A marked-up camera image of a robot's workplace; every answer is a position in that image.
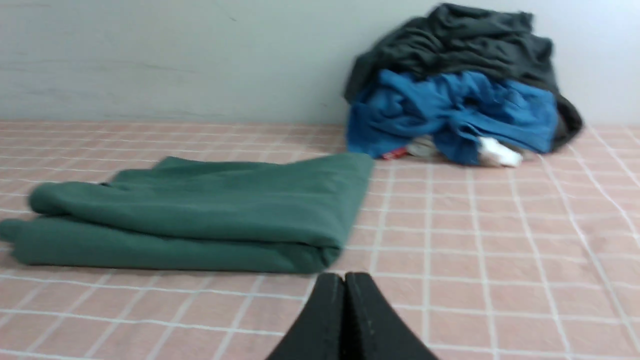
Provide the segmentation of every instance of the white cloth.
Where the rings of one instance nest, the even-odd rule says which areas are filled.
[[[484,167],[518,167],[522,163],[523,154],[512,150],[494,138],[478,138],[480,149],[478,150],[478,160]],[[409,154],[417,158],[432,158],[440,152],[436,148],[430,135],[413,139],[406,146]]]

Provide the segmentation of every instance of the blue clothing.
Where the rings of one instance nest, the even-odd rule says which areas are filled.
[[[432,135],[451,161],[478,165],[478,136],[545,153],[557,121],[553,94],[517,81],[493,82],[468,71],[414,82],[409,74],[382,70],[351,106],[347,145],[379,158]]]

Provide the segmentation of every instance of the pink bedsheet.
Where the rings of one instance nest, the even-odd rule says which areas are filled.
[[[0,217],[41,181],[167,155],[288,162],[333,126],[0,122]],[[520,168],[380,161],[333,270],[369,271],[443,360],[638,359],[640,128],[585,130]],[[0,242],[0,359],[264,358],[313,277],[28,267]]]

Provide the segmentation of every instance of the green towel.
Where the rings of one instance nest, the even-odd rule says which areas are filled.
[[[166,158],[110,183],[45,183],[34,220],[0,222],[30,265],[314,273],[349,238],[374,162],[338,154],[286,165]]]

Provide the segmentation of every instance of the wall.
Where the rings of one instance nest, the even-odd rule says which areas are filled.
[[[343,122],[353,57],[429,0],[0,0],[0,118]],[[565,96],[640,124],[640,2],[469,0],[536,14]]]

